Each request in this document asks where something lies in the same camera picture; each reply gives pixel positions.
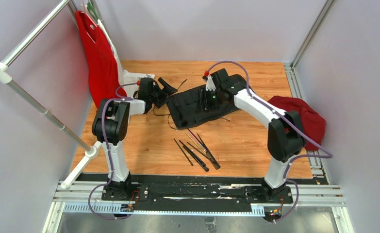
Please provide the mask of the black leather brush roll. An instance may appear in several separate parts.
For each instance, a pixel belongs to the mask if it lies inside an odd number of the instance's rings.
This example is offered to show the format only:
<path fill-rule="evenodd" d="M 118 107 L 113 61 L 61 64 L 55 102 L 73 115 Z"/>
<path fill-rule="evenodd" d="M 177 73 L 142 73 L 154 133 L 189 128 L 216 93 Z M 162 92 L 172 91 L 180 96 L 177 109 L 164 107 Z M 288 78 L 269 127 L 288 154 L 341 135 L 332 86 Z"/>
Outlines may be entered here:
<path fill-rule="evenodd" d="M 216 120 L 237 111 L 235 106 L 226 106 L 217 111 L 202 111 L 200 107 L 200 89 L 205 85 L 197 86 L 184 92 L 170 95 L 166 105 L 177 129 L 188 129 Z"/>

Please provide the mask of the gold handled makeup brush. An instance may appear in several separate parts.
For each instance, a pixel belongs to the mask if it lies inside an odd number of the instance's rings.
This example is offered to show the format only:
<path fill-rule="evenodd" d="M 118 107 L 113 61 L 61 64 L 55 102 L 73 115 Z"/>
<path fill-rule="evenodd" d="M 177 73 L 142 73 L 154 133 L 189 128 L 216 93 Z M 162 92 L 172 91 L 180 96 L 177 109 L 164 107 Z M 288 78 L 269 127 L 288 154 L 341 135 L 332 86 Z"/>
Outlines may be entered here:
<path fill-rule="evenodd" d="M 194 144 L 196 144 L 196 146 L 204 153 L 206 154 L 206 149 L 203 147 L 203 145 L 190 133 L 187 133 L 187 132 L 184 132 L 189 138 L 191 141 L 193 141 Z"/>

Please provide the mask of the black angled makeup brush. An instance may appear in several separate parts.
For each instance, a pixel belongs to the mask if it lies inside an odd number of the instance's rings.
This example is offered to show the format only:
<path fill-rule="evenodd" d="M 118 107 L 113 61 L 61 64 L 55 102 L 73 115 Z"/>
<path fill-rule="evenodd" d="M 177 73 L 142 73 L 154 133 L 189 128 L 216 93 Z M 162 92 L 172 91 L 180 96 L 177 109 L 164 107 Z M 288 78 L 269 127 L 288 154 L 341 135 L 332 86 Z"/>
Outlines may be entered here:
<path fill-rule="evenodd" d="M 181 140 L 179 142 L 182 144 L 182 146 L 185 148 L 185 150 L 194 158 L 194 160 L 206 171 L 208 172 L 209 169 L 206 166 L 206 164 L 191 150 L 189 149 Z"/>

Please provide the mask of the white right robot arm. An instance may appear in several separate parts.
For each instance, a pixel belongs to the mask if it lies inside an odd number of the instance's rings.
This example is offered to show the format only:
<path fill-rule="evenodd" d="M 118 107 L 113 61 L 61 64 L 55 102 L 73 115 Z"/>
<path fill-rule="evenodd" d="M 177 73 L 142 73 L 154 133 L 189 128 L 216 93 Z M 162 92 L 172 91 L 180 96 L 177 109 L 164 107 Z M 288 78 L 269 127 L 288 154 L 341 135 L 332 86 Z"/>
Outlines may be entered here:
<path fill-rule="evenodd" d="M 272 158 L 261 194 L 265 201 L 274 202 L 281 196 L 293 160 L 298 158 L 308 142 L 301 117 L 294 110 L 288 112 L 280 109 L 256 95 L 249 85 L 249 77 L 236 84 L 229 84 L 225 80 L 227 77 L 225 69 L 216 72 L 206 70 L 203 75 L 206 82 L 204 90 L 218 100 L 232 102 L 268 130 L 267 148 Z"/>

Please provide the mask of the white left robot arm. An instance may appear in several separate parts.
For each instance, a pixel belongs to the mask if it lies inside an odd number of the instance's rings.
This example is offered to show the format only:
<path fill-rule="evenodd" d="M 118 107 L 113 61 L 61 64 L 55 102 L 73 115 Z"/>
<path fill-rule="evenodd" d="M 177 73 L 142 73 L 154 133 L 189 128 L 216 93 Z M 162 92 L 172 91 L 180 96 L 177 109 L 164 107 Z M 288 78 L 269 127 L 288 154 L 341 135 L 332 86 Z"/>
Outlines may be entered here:
<path fill-rule="evenodd" d="M 109 168 L 107 185 L 114 184 L 114 194 L 120 200 L 132 196 L 130 171 L 124 153 L 124 139 L 131 116 L 148 114 L 160 108 L 167 99 L 178 92 L 163 78 L 143 77 L 133 83 L 120 85 L 114 99 L 103 99 L 96 113 L 92 133 L 106 153 Z"/>

